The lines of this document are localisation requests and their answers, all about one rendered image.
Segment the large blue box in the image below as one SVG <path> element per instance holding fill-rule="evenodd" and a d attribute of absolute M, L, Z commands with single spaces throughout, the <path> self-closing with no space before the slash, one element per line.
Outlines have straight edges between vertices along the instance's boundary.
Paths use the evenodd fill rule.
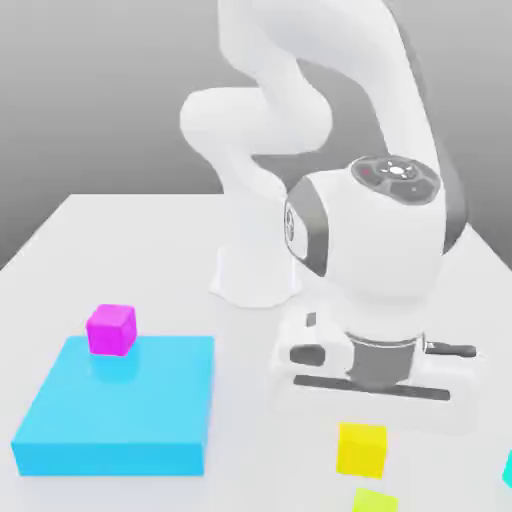
<path fill-rule="evenodd" d="M 22 476 L 201 476 L 211 336 L 141 336 L 125 356 L 68 338 L 11 447 Z"/>

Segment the small magenta cube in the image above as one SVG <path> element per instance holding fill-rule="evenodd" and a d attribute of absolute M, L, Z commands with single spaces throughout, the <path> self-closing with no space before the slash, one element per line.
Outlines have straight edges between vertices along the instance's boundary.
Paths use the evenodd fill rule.
<path fill-rule="evenodd" d="M 124 357 L 137 337 L 135 308 L 100 304 L 87 320 L 86 332 L 92 354 Z"/>

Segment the small lime cube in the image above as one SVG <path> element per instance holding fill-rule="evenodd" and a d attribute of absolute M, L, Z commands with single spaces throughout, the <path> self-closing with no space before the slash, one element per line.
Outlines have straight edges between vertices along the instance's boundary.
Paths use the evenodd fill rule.
<path fill-rule="evenodd" d="M 351 512 L 398 512 L 398 499 L 377 491 L 357 488 Z"/>

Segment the small yellow cube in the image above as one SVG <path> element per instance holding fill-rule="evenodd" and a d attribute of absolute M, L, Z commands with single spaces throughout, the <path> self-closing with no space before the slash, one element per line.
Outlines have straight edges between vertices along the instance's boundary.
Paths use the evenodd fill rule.
<path fill-rule="evenodd" d="M 341 423 L 336 471 L 349 476 L 381 479 L 387 446 L 385 426 Z"/>

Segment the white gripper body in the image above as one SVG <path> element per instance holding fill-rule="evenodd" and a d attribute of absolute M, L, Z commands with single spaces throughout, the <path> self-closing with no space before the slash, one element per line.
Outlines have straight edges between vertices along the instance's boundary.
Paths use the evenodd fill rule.
<path fill-rule="evenodd" d="M 365 389 L 320 367 L 286 363 L 276 349 L 270 359 L 269 395 L 285 414 L 420 431 L 471 431 L 478 423 L 486 359 L 480 355 L 432 354 L 418 348 L 406 381 L 388 389 Z"/>

